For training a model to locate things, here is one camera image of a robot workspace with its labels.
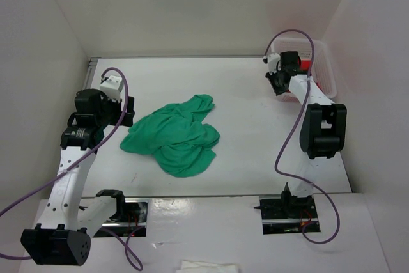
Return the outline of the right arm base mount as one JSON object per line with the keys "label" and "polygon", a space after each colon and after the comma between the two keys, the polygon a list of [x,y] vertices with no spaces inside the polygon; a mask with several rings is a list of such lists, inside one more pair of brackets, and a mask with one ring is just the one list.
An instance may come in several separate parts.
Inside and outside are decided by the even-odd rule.
{"label": "right arm base mount", "polygon": [[259,199],[259,204],[254,209],[261,215],[264,235],[301,233],[304,226],[306,233],[321,231],[312,196],[266,196]]}

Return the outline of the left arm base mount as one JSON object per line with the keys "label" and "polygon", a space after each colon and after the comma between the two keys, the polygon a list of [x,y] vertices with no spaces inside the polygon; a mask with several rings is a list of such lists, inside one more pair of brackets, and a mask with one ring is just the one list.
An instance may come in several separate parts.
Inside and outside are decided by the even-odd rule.
{"label": "left arm base mount", "polygon": [[80,200],[77,228],[91,238],[109,237],[110,232],[123,238],[144,237],[147,218],[147,199],[101,194]]}

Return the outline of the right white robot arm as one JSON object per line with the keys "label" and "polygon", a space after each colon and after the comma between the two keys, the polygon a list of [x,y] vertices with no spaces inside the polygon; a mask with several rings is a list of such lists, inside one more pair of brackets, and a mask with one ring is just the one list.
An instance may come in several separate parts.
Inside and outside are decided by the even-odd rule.
{"label": "right white robot arm", "polygon": [[313,204],[318,171],[324,167],[326,160],[344,147],[347,108],[334,103],[322,92],[311,75],[311,69],[302,68],[298,52],[272,52],[263,57],[263,62],[268,65],[265,77],[274,93],[277,96],[291,93],[302,106],[277,160],[282,157],[296,128],[300,127],[299,144],[304,161],[294,174],[276,171],[289,178],[281,192],[280,214],[290,218],[302,217]]}

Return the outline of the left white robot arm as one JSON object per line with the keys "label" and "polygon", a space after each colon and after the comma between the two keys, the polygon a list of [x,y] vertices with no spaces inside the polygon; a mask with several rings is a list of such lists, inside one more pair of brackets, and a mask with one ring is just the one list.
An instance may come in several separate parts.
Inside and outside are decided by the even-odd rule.
{"label": "left white robot arm", "polygon": [[21,244],[38,265],[81,266],[88,259],[91,239],[107,220],[120,221],[127,214],[120,190],[101,190],[82,210],[82,193],[98,149],[112,125],[131,127],[134,98],[115,99],[107,92],[85,89],[75,96],[75,112],[61,136],[61,158],[47,206],[36,226],[25,229]]}

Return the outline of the green tank top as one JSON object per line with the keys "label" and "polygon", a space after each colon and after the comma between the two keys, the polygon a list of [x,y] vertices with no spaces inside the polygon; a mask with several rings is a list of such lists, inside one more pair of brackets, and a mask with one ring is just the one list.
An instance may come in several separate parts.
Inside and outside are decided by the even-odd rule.
{"label": "green tank top", "polygon": [[216,157],[218,130],[203,120],[213,111],[213,97],[193,95],[167,104],[133,124],[120,143],[127,153],[152,156],[160,168],[176,178],[205,172]]}

